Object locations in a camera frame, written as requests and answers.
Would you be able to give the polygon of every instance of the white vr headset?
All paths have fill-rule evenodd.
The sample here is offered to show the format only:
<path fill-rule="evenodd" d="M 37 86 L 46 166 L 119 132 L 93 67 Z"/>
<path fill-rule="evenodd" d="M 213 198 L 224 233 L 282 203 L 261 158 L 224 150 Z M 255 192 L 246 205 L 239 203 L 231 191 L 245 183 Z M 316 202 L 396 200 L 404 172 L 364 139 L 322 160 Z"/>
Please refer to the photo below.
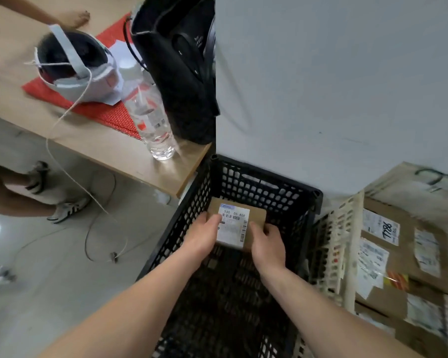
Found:
<path fill-rule="evenodd" d="M 111 55 L 109 49 L 93 36 L 81 31 L 73 31 L 92 38 L 97 46 L 104 50 L 108 58 L 108 61 L 102 65 L 89 67 L 92 80 L 88 90 L 82 96 L 89 83 L 90 72 L 87 70 L 63 29 L 61 29 L 59 25 L 50 25 L 50 30 L 63 48 L 76 75 L 68 78 L 55 79 L 53 81 L 46 80 L 49 78 L 47 78 L 42 65 L 45 65 L 47 62 L 39 59 L 39 47 L 41 46 L 39 45 L 35 48 L 35 63 L 38 66 L 38 75 L 40 76 L 40 79 L 42 79 L 50 89 L 60 93 L 61 96 L 70 102 L 76 102 L 78 99 L 80 99 L 80 102 L 101 102 L 106 96 L 112 93 L 119 82 L 119 75 L 116 71 L 116 60 L 113 55 Z"/>

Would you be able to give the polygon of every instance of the clear plastic bottle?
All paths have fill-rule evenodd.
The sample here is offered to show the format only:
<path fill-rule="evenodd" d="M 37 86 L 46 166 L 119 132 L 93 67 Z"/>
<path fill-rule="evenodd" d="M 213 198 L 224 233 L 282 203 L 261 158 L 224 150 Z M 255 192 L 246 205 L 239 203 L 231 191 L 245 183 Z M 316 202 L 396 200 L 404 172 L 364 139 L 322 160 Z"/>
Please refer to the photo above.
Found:
<path fill-rule="evenodd" d="M 123 77 L 121 100 L 141 139 L 157 160 L 164 161 L 171 158 L 175 152 L 175 140 L 168 117 L 164 113 L 159 90 L 145 80 L 141 66 L 135 60 L 122 60 L 119 72 Z"/>

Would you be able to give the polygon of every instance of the hand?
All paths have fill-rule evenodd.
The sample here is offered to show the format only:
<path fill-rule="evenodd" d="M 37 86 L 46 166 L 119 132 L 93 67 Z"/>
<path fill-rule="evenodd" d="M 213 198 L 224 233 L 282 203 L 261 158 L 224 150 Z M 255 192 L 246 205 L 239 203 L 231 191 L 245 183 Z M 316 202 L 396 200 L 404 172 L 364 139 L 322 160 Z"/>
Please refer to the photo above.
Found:
<path fill-rule="evenodd" d="M 90 21 L 88 11 L 69 11 L 58 16 L 59 25 L 62 29 L 75 30 Z"/>
<path fill-rule="evenodd" d="M 213 250 L 221 219 L 221 215 L 215 214 L 206 222 L 207 212 L 203 212 L 192 223 L 184 237 L 181 249 L 195 255 L 199 264 Z"/>
<path fill-rule="evenodd" d="M 285 269 L 285 247 L 280 237 L 279 229 L 267 223 L 264 226 L 266 233 L 255 222 L 250 223 L 253 236 L 252 260 L 263 276 L 266 271 L 273 268 Z"/>

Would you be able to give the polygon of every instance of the shoe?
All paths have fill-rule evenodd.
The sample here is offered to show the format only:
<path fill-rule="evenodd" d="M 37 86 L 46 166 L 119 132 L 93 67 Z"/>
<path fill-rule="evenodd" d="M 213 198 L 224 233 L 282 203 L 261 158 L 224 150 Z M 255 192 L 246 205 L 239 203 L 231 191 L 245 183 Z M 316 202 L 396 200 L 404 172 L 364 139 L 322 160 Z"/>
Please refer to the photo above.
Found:
<path fill-rule="evenodd" d="M 48 163 L 38 161 L 35 167 L 28 173 L 30 175 L 30 185 L 26 186 L 28 192 L 37 195 L 46 187 L 47 174 L 49 172 Z"/>
<path fill-rule="evenodd" d="M 47 217 L 47 220 L 53 223 L 65 221 L 68 217 L 83 210 L 91 201 L 91 197 L 80 198 L 75 202 L 63 202 L 56 205 L 56 211 L 53 216 Z"/>

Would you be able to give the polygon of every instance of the red mat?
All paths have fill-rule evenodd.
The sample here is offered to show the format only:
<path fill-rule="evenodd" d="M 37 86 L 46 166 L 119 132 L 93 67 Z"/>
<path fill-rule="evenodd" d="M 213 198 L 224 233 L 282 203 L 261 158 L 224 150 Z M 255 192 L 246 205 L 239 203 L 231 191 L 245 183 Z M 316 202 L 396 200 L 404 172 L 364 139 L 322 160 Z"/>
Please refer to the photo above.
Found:
<path fill-rule="evenodd" d="M 123 23 L 127 16 L 128 15 L 125 15 L 122 19 L 115 22 L 101 34 L 96 36 L 96 38 L 106 47 L 111 47 L 116 40 L 125 41 L 123 36 Z M 72 106 L 71 102 L 48 88 L 38 77 L 23 85 L 22 88 L 28 94 L 42 101 L 49 102 L 65 109 Z M 95 122 L 99 122 L 105 126 L 130 135 L 131 137 L 140 139 L 136 127 L 122 102 L 118 102 L 115 105 L 96 102 L 81 103 L 78 104 L 73 111 L 77 114 L 84 115 Z"/>

